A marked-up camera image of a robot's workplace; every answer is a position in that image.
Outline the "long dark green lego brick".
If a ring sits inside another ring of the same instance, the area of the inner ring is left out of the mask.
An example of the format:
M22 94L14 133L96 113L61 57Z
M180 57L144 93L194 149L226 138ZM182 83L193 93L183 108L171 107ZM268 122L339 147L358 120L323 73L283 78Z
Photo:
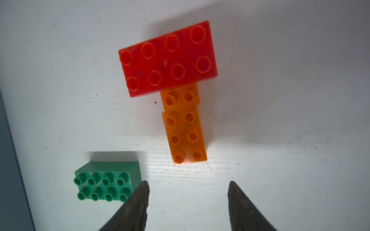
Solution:
M125 203L142 182L139 162L89 162L75 171L81 201Z

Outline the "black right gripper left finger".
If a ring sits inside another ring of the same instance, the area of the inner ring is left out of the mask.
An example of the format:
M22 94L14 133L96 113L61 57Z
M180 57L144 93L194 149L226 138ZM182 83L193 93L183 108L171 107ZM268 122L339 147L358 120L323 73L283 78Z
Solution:
M100 231L144 231L147 221L149 184L142 181Z

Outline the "red lego brick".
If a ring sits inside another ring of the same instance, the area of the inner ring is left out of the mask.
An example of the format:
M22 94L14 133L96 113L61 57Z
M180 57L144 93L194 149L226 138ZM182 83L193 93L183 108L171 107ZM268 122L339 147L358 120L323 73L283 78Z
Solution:
M218 75L209 21L123 48L119 60L131 97Z

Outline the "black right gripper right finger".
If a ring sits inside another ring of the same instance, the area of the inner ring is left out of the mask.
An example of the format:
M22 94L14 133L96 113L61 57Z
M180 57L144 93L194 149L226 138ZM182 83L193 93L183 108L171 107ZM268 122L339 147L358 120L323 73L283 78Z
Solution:
M234 181L228 188L228 209L232 231L277 231Z

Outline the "orange lego brick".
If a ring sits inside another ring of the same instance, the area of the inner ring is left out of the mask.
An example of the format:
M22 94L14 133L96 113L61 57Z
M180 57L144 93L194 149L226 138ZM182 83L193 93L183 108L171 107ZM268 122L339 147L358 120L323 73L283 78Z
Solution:
M163 112L162 118L174 165L207 161L196 105Z
M160 91L165 111L172 111L188 106L199 105L197 83L167 88Z

